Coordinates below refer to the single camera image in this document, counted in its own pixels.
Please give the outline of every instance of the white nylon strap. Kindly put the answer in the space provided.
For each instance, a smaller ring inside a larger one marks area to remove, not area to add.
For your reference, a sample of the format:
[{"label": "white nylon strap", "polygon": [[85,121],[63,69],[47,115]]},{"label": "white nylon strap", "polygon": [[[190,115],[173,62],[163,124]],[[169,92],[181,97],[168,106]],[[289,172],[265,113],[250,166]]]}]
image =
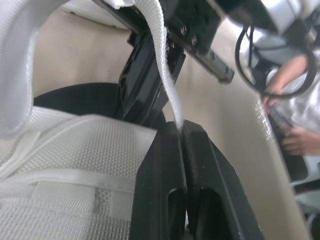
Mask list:
[{"label": "white nylon strap", "polygon": [[[130,6],[134,0],[105,0],[111,6]],[[48,16],[68,0],[0,0],[0,138],[19,134],[33,107],[32,80],[35,47]],[[156,62],[171,103],[178,130],[183,115],[166,60],[164,16],[159,0],[137,0],[150,27]]]}]

